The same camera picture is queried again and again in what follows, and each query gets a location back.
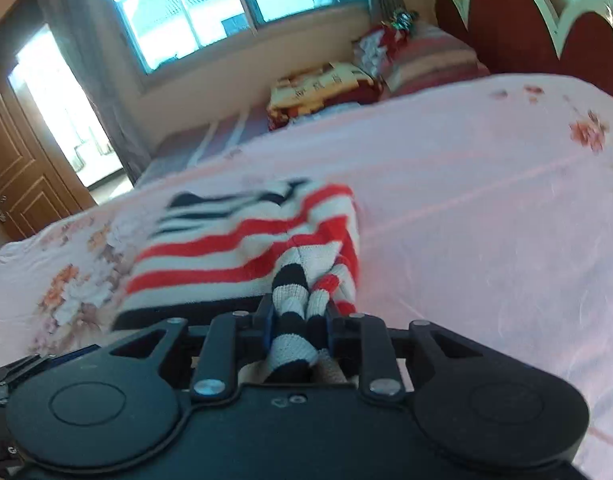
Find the striped red black white sweater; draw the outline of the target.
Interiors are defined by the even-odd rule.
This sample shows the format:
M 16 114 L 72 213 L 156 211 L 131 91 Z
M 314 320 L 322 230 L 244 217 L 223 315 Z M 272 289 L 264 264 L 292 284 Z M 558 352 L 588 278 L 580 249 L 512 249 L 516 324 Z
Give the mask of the striped red black white sweater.
M 270 300 L 264 382 L 345 381 L 328 348 L 326 312 L 355 310 L 359 229 L 352 188 L 289 180 L 169 202 L 136 257 L 113 330 L 165 318 L 208 324 Z

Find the pink floral bed sheet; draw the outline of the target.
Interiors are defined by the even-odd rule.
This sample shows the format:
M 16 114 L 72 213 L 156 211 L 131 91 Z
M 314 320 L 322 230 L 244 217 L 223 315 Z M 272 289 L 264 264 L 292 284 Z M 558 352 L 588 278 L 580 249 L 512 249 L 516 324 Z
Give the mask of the pink floral bed sheet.
M 261 136 L 0 250 L 0 366 L 108 344 L 128 271 L 177 193 L 352 188 L 357 308 L 425 318 L 558 375 L 613 479 L 613 97 L 564 76 L 453 84 Z

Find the brown wooden door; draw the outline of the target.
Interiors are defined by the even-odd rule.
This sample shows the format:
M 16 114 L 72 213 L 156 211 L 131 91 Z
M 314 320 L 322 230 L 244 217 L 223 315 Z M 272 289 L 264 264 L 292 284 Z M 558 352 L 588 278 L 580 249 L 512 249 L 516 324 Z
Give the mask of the brown wooden door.
M 28 86 L 0 74 L 0 226 L 24 240 L 95 205 Z

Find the striped purple mattress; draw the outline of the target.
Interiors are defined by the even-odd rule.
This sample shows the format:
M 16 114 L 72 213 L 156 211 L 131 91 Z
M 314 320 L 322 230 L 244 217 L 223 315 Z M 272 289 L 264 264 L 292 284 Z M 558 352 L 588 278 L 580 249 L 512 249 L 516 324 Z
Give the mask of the striped purple mattress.
M 230 153 L 267 132 L 264 105 L 247 107 L 227 118 L 174 132 L 157 147 L 154 158 L 135 186 L 140 188 L 169 174 L 195 167 L 207 158 Z

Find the folded yellow red blanket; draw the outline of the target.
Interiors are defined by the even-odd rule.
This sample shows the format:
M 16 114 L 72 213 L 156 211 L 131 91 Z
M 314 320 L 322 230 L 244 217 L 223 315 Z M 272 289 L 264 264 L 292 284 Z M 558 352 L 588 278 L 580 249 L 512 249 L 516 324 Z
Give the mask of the folded yellow red blanket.
M 379 101 L 380 81 L 352 63 L 333 62 L 278 79 L 266 107 L 268 127 L 277 130 L 325 108 Z

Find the red patterned cloth bundle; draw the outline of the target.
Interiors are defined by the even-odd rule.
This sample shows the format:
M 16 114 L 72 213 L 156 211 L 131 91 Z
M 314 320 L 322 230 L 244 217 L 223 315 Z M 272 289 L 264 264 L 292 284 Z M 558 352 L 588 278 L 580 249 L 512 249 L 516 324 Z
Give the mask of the red patterned cloth bundle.
M 372 77 L 379 76 L 415 35 L 418 18 L 415 11 L 399 9 L 372 26 L 353 42 L 354 64 Z

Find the striped pink pillow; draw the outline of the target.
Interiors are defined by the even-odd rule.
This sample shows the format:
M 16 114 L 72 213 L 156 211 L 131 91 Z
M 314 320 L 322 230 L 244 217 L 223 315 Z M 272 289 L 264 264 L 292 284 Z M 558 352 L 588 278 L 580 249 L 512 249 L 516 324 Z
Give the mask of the striped pink pillow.
M 417 22 L 407 46 L 377 77 L 381 98 L 417 93 L 444 84 L 489 76 L 477 53 L 458 38 L 425 22 Z

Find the red scalloped headboard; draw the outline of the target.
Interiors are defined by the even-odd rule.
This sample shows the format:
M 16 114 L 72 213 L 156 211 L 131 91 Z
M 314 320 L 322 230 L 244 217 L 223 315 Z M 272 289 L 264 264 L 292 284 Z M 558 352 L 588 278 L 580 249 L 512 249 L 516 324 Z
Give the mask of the red scalloped headboard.
M 571 76 L 613 96 L 613 7 L 574 0 L 435 0 L 437 24 L 493 74 Z

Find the grey left curtain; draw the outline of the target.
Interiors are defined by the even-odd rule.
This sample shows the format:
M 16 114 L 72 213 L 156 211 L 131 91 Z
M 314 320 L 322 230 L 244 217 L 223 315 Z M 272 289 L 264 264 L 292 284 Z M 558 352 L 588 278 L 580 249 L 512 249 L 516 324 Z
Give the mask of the grey left curtain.
M 150 164 L 135 120 L 120 100 L 104 60 L 90 0 L 38 0 L 62 57 L 98 116 L 130 180 Z

